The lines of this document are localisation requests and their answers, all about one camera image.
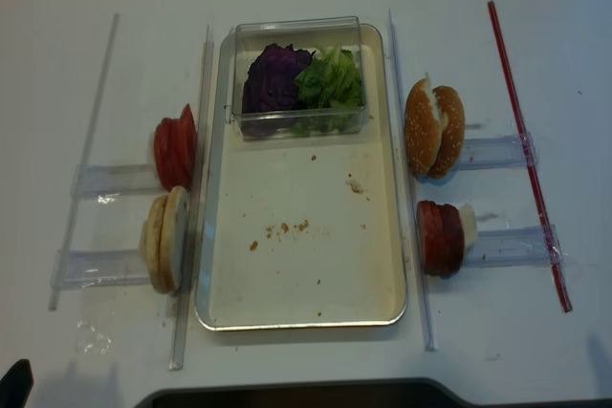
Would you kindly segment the pale bun slice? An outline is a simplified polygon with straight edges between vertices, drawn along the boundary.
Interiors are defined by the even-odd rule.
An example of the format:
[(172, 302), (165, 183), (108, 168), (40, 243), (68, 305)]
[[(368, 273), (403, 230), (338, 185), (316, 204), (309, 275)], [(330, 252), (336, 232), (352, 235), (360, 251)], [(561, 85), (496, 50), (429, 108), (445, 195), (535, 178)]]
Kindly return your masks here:
[(187, 224), (188, 193), (175, 186), (166, 200), (159, 244), (160, 274), (168, 292), (181, 285)]
[(157, 197), (151, 204), (147, 219), (142, 225), (139, 254), (144, 261), (151, 285), (157, 293), (168, 293), (160, 268), (160, 241), (167, 196)]

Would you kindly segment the cream metal serving tray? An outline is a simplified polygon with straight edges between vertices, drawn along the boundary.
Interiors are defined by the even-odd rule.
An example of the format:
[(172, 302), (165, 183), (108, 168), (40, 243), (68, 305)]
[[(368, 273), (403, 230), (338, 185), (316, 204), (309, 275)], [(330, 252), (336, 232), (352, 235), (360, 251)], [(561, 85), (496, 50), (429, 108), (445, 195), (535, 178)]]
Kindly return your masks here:
[(379, 31), (361, 23), (367, 113), (357, 133), (246, 140), (226, 120), (223, 41), (210, 128), (195, 312), (216, 332), (386, 326), (410, 254), (397, 112)]

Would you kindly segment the clear plastic salad box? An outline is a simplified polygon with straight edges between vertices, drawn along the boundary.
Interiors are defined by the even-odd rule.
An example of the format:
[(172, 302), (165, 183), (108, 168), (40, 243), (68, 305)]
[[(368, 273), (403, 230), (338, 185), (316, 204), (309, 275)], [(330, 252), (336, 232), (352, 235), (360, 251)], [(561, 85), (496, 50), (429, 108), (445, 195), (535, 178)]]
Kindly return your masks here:
[(231, 37), (226, 120), (244, 139), (359, 132), (367, 102), (358, 17), (244, 23)]

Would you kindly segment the sesame bun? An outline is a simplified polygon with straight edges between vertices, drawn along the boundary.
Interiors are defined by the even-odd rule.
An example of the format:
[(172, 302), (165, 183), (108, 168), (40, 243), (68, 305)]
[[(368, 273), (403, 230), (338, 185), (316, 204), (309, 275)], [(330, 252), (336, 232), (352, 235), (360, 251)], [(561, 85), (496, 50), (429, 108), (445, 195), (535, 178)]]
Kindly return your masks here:
[(432, 179), (443, 178), (457, 163), (465, 138), (465, 112), (458, 93), (449, 86), (433, 89), (441, 114), (441, 144), (434, 164), (427, 175)]
[(425, 175), (435, 163), (441, 138), (437, 99), (429, 74), (425, 74), (413, 85), (404, 108), (404, 143), (409, 167), (415, 175)]

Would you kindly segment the sesame bun top right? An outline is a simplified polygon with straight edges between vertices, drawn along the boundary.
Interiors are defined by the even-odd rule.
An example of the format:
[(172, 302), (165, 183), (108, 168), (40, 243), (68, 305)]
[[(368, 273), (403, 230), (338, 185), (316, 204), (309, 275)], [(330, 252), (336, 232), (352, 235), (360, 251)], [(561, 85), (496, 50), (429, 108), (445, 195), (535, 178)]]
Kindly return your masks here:
[(465, 112), (458, 93), (449, 86), (433, 89), (441, 114), (441, 144), (434, 164), (427, 175), (432, 179), (443, 178), (457, 163), (465, 138)]

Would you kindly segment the clear holder upper left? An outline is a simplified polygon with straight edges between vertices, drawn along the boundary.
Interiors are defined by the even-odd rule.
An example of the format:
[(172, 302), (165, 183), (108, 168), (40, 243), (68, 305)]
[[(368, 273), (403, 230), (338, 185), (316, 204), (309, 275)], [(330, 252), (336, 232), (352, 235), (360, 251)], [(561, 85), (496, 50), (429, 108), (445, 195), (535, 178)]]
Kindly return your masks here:
[(102, 195), (131, 195), (162, 192), (152, 164), (78, 165), (71, 196), (95, 198)]

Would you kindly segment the clear holder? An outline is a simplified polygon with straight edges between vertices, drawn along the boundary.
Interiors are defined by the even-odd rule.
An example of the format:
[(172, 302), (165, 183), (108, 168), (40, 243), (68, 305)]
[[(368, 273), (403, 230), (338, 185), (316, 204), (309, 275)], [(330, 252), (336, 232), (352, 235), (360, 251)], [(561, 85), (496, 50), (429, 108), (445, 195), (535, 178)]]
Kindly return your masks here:
[(146, 265), (135, 249), (59, 251), (51, 277), (51, 286), (60, 290), (149, 283)]
[(563, 261), (553, 225), (480, 231), (461, 268), (546, 267)]
[(131, 195), (162, 192), (152, 164), (78, 165), (71, 196), (95, 198), (102, 195)]
[(537, 166), (538, 156), (532, 136), (515, 134), (490, 139), (464, 141), (456, 170), (484, 170)]

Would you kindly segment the clear holder upper right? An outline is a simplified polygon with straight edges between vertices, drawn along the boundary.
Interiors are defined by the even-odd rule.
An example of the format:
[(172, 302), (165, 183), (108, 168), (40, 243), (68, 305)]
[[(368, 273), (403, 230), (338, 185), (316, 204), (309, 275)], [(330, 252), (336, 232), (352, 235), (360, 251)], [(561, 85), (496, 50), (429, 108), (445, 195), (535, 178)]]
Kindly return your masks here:
[(532, 136), (515, 134), (490, 139), (464, 141), (456, 170), (484, 170), (537, 166), (538, 156)]

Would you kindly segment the black base edge bottom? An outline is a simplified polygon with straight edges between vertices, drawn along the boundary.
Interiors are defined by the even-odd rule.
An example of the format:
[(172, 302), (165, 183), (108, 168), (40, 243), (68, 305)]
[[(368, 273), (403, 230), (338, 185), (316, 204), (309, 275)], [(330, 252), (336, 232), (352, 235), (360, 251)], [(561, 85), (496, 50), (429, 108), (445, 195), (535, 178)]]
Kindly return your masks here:
[(160, 391), (140, 407), (470, 407), (428, 380), (238, 386)]

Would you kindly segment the clear holder lower left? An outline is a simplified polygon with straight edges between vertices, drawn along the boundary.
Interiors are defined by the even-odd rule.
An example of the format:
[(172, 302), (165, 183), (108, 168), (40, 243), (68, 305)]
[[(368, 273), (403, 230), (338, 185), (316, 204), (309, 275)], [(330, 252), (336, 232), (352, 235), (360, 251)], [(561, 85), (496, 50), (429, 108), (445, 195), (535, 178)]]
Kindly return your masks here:
[(51, 286), (60, 290), (149, 283), (146, 265), (135, 249), (59, 251), (51, 277)]

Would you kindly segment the black object bottom left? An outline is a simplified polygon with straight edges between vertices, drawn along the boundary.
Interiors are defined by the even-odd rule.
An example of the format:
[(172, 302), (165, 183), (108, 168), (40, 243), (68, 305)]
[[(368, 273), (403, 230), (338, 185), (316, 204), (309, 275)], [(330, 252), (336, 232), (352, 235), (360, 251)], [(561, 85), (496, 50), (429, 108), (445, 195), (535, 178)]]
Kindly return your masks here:
[(0, 382), (0, 408), (23, 408), (33, 387), (33, 372), (28, 359), (16, 361)]

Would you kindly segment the clear rail left of tray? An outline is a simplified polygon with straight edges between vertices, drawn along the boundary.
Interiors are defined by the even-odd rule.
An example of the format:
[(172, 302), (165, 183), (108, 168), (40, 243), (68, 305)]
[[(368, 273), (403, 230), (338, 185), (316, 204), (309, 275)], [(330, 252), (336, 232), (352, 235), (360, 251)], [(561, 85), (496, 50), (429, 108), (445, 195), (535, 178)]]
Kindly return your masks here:
[(185, 237), (185, 253), (182, 265), (182, 283), (176, 300), (176, 314), (172, 335), (172, 346), (168, 363), (169, 371), (180, 371), (184, 368), (186, 351), (186, 333), (188, 329), (189, 305), (191, 288), (193, 284), (193, 268), (198, 240), (198, 219), (200, 197), (202, 191), (203, 168), (206, 155), (206, 127), (208, 123), (209, 86), (211, 82), (213, 56), (214, 56), (214, 32), (211, 23), (207, 23), (206, 39), (203, 45), (201, 60), (201, 76), (199, 101), (197, 104), (195, 126), (196, 126), (196, 149), (193, 168), (192, 187), (188, 208), (188, 220)]

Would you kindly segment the clear rail of tray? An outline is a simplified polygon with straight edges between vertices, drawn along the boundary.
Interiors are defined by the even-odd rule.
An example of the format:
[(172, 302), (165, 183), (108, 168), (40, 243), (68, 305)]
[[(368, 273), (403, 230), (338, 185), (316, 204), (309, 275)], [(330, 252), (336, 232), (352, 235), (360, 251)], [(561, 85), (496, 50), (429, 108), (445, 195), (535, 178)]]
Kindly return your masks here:
[(195, 126), (196, 126), (196, 149), (193, 168), (192, 187), (188, 208), (188, 220), (185, 237), (185, 253), (182, 265), (182, 283), (176, 300), (176, 314), (172, 335), (172, 346), (168, 363), (169, 371), (180, 371), (184, 368), (186, 351), (186, 333), (188, 329), (189, 305), (191, 288), (193, 284), (193, 268), (198, 240), (198, 219), (200, 197), (202, 191), (203, 168), (206, 155), (206, 127), (208, 123), (209, 86), (211, 82), (213, 56), (214, 56), (214, 32), (211, 23), (207, 23), (206, 39), (203, 45), (201, 60), (201, 76), (199, 101), (197, 104)]
[(400, 57), (397, 43), (396, 28), (393, 23), (392, 11), (387, 13), (387, 30), (389, 38), (389, 52), (391, 56), (392, 66), (392, 81), (395, 92), (395, 101), (393, 106), (397, 112), (398, 138), (400, 142), (401, 163), (404, 173), (404, 191), (406, 195), (407, 207), (407, 227), (409, 229), (409, 242), (412, 249), (411, 264), (415, 276), (415, 285), (417, 292), (417, 300), (419, 304), (419, 313), (421, 319), (422, 336), (426, 352), (435, 352), (438, 349), (438, 342), (431, 316), (431, 304), (429, 301), (429, 288), (427, 280), (422, 271), (420, 258), (420, 241), (418, 232), (418, 223), (416, 217), (416, 191), (414, 178), (411, 175), (407, 159), (407, 148), (404, 141), (404, 108), (405, 98), (403, 92), (403, 83), (400, 69)]

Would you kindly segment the clear rail right of tray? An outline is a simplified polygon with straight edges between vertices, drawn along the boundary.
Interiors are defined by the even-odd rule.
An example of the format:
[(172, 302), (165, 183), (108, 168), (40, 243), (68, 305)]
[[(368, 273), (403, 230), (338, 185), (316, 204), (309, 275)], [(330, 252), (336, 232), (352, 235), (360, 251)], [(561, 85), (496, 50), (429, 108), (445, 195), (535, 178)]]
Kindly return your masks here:
[(396, 28), (393, 23), (392, 11), (387, 13), (387, 30), (389, 38), (389, 52), (391, 56), (392, 66), (392, 81), (395, 92), (395, 101), (393, 106), (397, 112), (398, 138), (400, 142), (401, 163), (404, 173), (404, 191), (406, 195), (407, 207), (407, 227), (409, 229), (409, 242), (412, 249), (411, 264), (415, 276), (415, 285), (417, 292), (417, 300), (419, 304), (419, 313), (421, 319), (422, 336), (426, 352), (435, 352), (438, 349), (438, 342), (431, 316), (431, 304), (429, 301), (429, 288), (427, 280), (422, 271), (420, 258), (420, 241), (418, 232), (418, 223), (416, 217), (416, 191), (414, 178), (411, 175), (407, 159), (407, 148), (404, 141), (404, 108), (405, 98), (403, 92), (403, 83), (400, 69), (400, 57), (397, 43)]

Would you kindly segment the clear rail far left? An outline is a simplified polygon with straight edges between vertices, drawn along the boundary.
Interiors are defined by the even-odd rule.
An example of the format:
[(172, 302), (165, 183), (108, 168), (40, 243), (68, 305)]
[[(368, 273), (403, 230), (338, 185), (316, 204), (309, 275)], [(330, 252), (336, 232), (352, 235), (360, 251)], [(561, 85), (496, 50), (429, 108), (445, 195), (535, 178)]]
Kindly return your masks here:
[(60, 250), (55, 257), (54, 273), (52, 275), (51, 293), (48, 303), (48, 311), (56, 311), (60, 302), (61, 287), (55, 283), (55, 276), (60, 274), (65, 268), (65, 261), (68, 250), (71, 248), (75, 227), (77, 224), (77, 213), (79, 207), (80, 196), (82, 193), (82, 175), (89, 165), (92, 146), (94, 142), (95, 131), (98, 124), (98, 117), (101, 103), (103, 101), (106, 81), (109, 73), (109, 68), (114, 51), (117, 31), (120, 24), (120, 14), (115, 13), (112, 18), (111, 28), (105, 47), (104, 57), (102, 60), (101, 70), (98, 77), (97, 89), (94, 97), (91, 116), (89, 118), (87, 133), (83, 143), (80, 160), (76, 166), (74, 175), (73, 187), (71, 191), (71, 204), (69, 208), (66, 228), (64, 231)]

